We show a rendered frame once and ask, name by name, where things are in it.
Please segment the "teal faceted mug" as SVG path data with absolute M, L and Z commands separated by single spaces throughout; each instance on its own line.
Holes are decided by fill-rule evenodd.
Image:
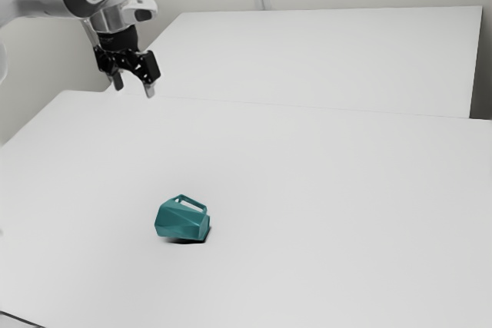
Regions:
M 155 230 L 159 237 L 205 242 L 211 229 L 207 207 L 179 194 L 165 201 L 155 218 Z

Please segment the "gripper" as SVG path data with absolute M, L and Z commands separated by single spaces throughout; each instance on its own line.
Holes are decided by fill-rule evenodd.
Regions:
M 115 90 L 124 87 L 119 71 L 123 69 L 141 81 L 147 98 L 153 98 L 161 71 L 153 51 L 140 52 L 136 27 L 129 26 L 114 33 L 97 32 L 96 35 L 98 43 L 93 50 L 98 69 L 108 75 Z

